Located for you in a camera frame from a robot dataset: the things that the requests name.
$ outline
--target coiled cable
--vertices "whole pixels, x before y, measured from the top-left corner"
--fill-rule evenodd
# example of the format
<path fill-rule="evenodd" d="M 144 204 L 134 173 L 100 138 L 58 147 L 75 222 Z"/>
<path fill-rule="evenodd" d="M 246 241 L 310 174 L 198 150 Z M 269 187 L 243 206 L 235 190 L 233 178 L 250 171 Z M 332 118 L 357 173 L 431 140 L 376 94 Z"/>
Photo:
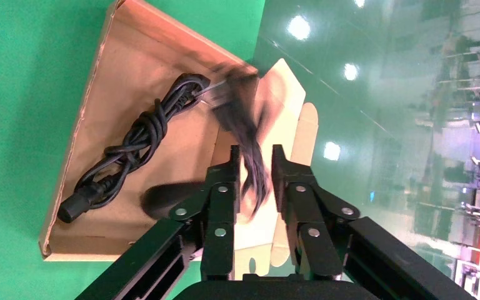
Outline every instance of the coiled cable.
<path fill-rule="evenodd" d="M 109 204 L 120 192 L 126 176 L 145 165 L 166 135 L 168 121 L 198 104 L 194 95 L 207 88 L 210 80 L 200 74 L 180 75 L 164 99 L 156 100 L 153 112 L 145 111 L 133 122 L 118 146 L 104 150 L 104 158 L 86 171 L 76 183 L 74 193 L 62 202 L 57 216 L 65 223 L 73 222 L 89 209 Z M 119 171 L 95 180 L 113 164 Z"/>

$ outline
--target reflective floor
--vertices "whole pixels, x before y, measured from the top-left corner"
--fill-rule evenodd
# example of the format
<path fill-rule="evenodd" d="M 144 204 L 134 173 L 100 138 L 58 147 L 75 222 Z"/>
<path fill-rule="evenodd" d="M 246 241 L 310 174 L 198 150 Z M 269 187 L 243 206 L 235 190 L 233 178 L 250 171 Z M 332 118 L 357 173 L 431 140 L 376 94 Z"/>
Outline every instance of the reflective floor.
<path fill-rule="evenodd" d="M 319 113 L 312 168 L 453 278 L 474 227 L 480 0 L 267 0 L 253 63 L 284 58 Z"/>

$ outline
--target cardboard box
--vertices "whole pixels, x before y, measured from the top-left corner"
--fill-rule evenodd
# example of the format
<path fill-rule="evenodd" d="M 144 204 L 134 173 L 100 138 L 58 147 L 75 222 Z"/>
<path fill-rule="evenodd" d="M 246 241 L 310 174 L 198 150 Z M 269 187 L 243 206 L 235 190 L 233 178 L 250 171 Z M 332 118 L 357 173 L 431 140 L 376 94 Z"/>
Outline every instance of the cardboard box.
<path fill-rule="evenodd" d="M 207 167 L 229 159 L 234 140 L 220 130 L 209 107 L 200 103 L 170 120 L 166 137 L 152 159 L 127 177 L 112 203 L 88 211 L 71 224 L 56 217 L 61 201 L 72 194 L 83 172 L 102 158 L 106 146 L 121 142 L 132 122 L 150 109 L 156 98 L 162 98 L 181 73 L 200 73 L 216 82 L 219 74 L 213 70 L 217 65 L 243 66 L 247 72 L 257 72 L 142 0 L 119 0 L 111 6 L 40 233 L 39 247 L 45 260 L 117 259 L 156 222 L 141 209 L 145 190 L 165 183 L 202 181 Z M 311 104 L 305 104 L 301 112 L 304 97 L 304 89 L 284 60 L 259 81 L 255 102 L 265 100 L 271 107 L 271 121 L 260 140 L 266 166 L 271 166 L 273 144 L 283 144 L 289 158 L 303 163 L 311 160 L 317 112 Z M 255 105 L 254 114 L 259 108 Z M 296 130 L 303 132 L 296 137 Z M 297 138 L 306 147 L 294 147 Z M 267 264 L 269 268 L 278 215 L 274 197 L 250 221 L 249 209 L 249 201 L 245 201 L 235 227 L 235 249 L 250 251 L 245 255 L 235 253 L 236 261 L 256 257 L 257 265 Z M 257 269 L 258 274 L 264 271 Z"/>

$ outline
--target black computer mouse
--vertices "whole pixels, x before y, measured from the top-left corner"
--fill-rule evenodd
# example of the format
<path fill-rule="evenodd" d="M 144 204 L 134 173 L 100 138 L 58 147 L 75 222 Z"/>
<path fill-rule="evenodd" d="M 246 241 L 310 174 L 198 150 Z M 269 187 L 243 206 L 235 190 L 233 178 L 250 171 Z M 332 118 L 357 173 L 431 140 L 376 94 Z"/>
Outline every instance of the black computer mouse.
<path fill-rule="evenodd" d="M 142 195 L 142 210 L 153 219 L 167 218 L 170 209 L 195 194 L 203 184 L 203 182 L 179 182 L 150 187 Z"/>

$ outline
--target black metal bracket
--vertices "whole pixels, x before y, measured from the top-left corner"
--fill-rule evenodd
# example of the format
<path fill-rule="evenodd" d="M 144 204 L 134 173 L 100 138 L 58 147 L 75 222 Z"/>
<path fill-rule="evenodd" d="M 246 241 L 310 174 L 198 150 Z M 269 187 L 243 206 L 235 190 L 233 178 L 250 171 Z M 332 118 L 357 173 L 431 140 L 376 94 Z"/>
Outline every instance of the black metal bracket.
<path fill-rule="evenodd" d="M 273 147 L 277 210 L 286 222 L 295 274 L 234 277 L 239 149 L 210 167 L 204 187 L 157 222 L 77 299 L 162 299 L 203 249 L 202 281 L 185 299 L 440 299 L 472 297 L 353 205 L 319 186 L 309 166 Z M 345 272 L 355 282 L 339 281 Z"/>
<path fill-rule="evenodd" d="M 203 188 L 159 220 L 77 299 L 162 299 L 203 247 L 204 280 L 233 277 L 234 223 L 239 209 L 240 152 L 209 167 Z"/>

